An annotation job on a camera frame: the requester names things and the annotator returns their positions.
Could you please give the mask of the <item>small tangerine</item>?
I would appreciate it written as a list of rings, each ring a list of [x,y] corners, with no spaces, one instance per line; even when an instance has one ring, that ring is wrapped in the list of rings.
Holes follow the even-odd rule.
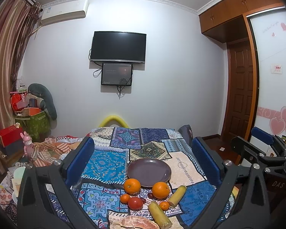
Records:
[[[123,203],[123,204],[128,204],[128,201],[130,199],[130,195],[129,194],[123,194],[120,196],[120,202]]]
[[[160,202],[159,206],[163,211],[167,211],[170,208],[170,204],[167,201]]]

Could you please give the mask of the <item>large orange with sticker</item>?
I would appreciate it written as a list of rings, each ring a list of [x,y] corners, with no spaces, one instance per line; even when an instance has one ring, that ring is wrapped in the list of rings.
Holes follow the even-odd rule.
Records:
[[[137,179],[130,178],[123,184],[124,191],[129,195],[137,195],[140,192],[141,184]]]

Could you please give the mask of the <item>red tomato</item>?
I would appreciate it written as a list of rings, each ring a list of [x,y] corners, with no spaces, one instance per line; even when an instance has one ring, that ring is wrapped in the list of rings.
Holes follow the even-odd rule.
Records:
[[[128,207],[131,210],[141,210],[143,205],[144,205],[144,203],[143,203],[142,199],[140,199],[138,197],[131,197],[128,200]]]

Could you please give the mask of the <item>peeled pomelo segment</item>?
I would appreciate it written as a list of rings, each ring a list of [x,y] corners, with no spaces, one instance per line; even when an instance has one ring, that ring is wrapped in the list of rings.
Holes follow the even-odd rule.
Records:
[[[159,226],[140,216],[127,216],[121,221],[122,226],[124,227],[137,227],[137,228],[145,228],[145,229],[157,229]]]

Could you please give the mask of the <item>brown wooden door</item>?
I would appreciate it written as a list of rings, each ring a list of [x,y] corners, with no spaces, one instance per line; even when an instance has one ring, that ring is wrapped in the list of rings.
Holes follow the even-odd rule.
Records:
[[[235,136],[245,138],[252,127],[254,65],[249,39],[229,42],[227,50],[228,93],[221,138],[229,143]]]

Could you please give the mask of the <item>pink plush toy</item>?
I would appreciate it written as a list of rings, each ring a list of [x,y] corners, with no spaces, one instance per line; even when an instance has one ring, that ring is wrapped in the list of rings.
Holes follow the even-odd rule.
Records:
[[[35,144],[33,143],[32,137],[25,131],[20,133],[20,137],[22,138],[24,144],[25,156],[28,158],[32,158],[32,155],[35,150]]]

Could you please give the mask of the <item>red gift box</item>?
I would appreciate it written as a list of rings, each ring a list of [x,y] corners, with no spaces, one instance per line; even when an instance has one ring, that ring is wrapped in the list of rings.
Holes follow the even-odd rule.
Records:
[[[7,147],[8,145],[22,139],[20,136],[23,133],[23,128],[21,126],[9,126],[7,128],[0,130],[0,145]]]

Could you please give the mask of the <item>purple round plate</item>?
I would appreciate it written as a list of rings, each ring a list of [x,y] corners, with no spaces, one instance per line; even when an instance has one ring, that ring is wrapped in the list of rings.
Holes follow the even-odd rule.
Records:
[[[157,182],[167,182],[171,178],[171,168],[164,161],[142,158],[128,166],[128,177],[137,179],[141,186],[152,188]]]

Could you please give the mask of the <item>patchwork blue tablecloth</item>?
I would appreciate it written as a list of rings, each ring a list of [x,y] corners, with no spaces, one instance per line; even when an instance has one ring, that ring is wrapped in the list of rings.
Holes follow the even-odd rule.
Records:
[[[72,192],[92,223],[112,228],[120,218],[152,219],[152,187],[164,182],[169,196],[181,187],[165,214],[173,228],[189,228],[214,195],[185,136],[173,129],[100,127],[89,133],[94,152]]]

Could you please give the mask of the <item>white sliding wardrobe door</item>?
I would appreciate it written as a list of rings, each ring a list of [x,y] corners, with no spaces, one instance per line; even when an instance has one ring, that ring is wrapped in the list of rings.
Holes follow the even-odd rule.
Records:
[[[258,67],[258,101],[254,125],[286,136],[286,8],[249,15]]]

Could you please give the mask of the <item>grey plush pillow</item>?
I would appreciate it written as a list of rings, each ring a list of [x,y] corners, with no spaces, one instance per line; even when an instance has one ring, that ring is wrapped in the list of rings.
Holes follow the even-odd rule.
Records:
[[[46,112],[51,120],[57,119],[57,111],[50,91],[42,84],[32,83],[28,86],[28,93],[38,100],[38,106]]]

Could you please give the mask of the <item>wooden wardrobe cabinet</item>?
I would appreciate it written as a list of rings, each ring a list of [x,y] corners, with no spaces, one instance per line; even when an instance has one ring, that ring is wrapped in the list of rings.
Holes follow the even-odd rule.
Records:
[[[221,43],[248,37],[243,14],[282,0],[222,0],[199,15],[201,33]]]

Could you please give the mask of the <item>striped red curtain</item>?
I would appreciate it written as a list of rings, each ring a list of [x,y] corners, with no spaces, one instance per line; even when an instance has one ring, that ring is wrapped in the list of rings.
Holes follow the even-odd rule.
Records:
[[[10,92],[16,90],[20,64],[39,20],[41,4],[4,0],[0,5],[0,130],[14,124]],[[5,169],[0,160],[0,175]]]

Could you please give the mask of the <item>white air conditioner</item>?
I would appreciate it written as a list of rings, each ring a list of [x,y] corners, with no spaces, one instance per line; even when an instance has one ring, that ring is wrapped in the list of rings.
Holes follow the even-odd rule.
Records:
[[[76,0],[45,8],[43,9],[41,17],[41,24],[49,25],[62,21],[85,18],[88,6],[88,0]]]

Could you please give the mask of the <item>small black wall monitor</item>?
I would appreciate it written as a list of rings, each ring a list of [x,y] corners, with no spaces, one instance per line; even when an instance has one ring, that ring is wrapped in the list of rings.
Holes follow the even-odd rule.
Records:
[[[103,63],[101,84],[109,86],[131,86],[132,64]]]

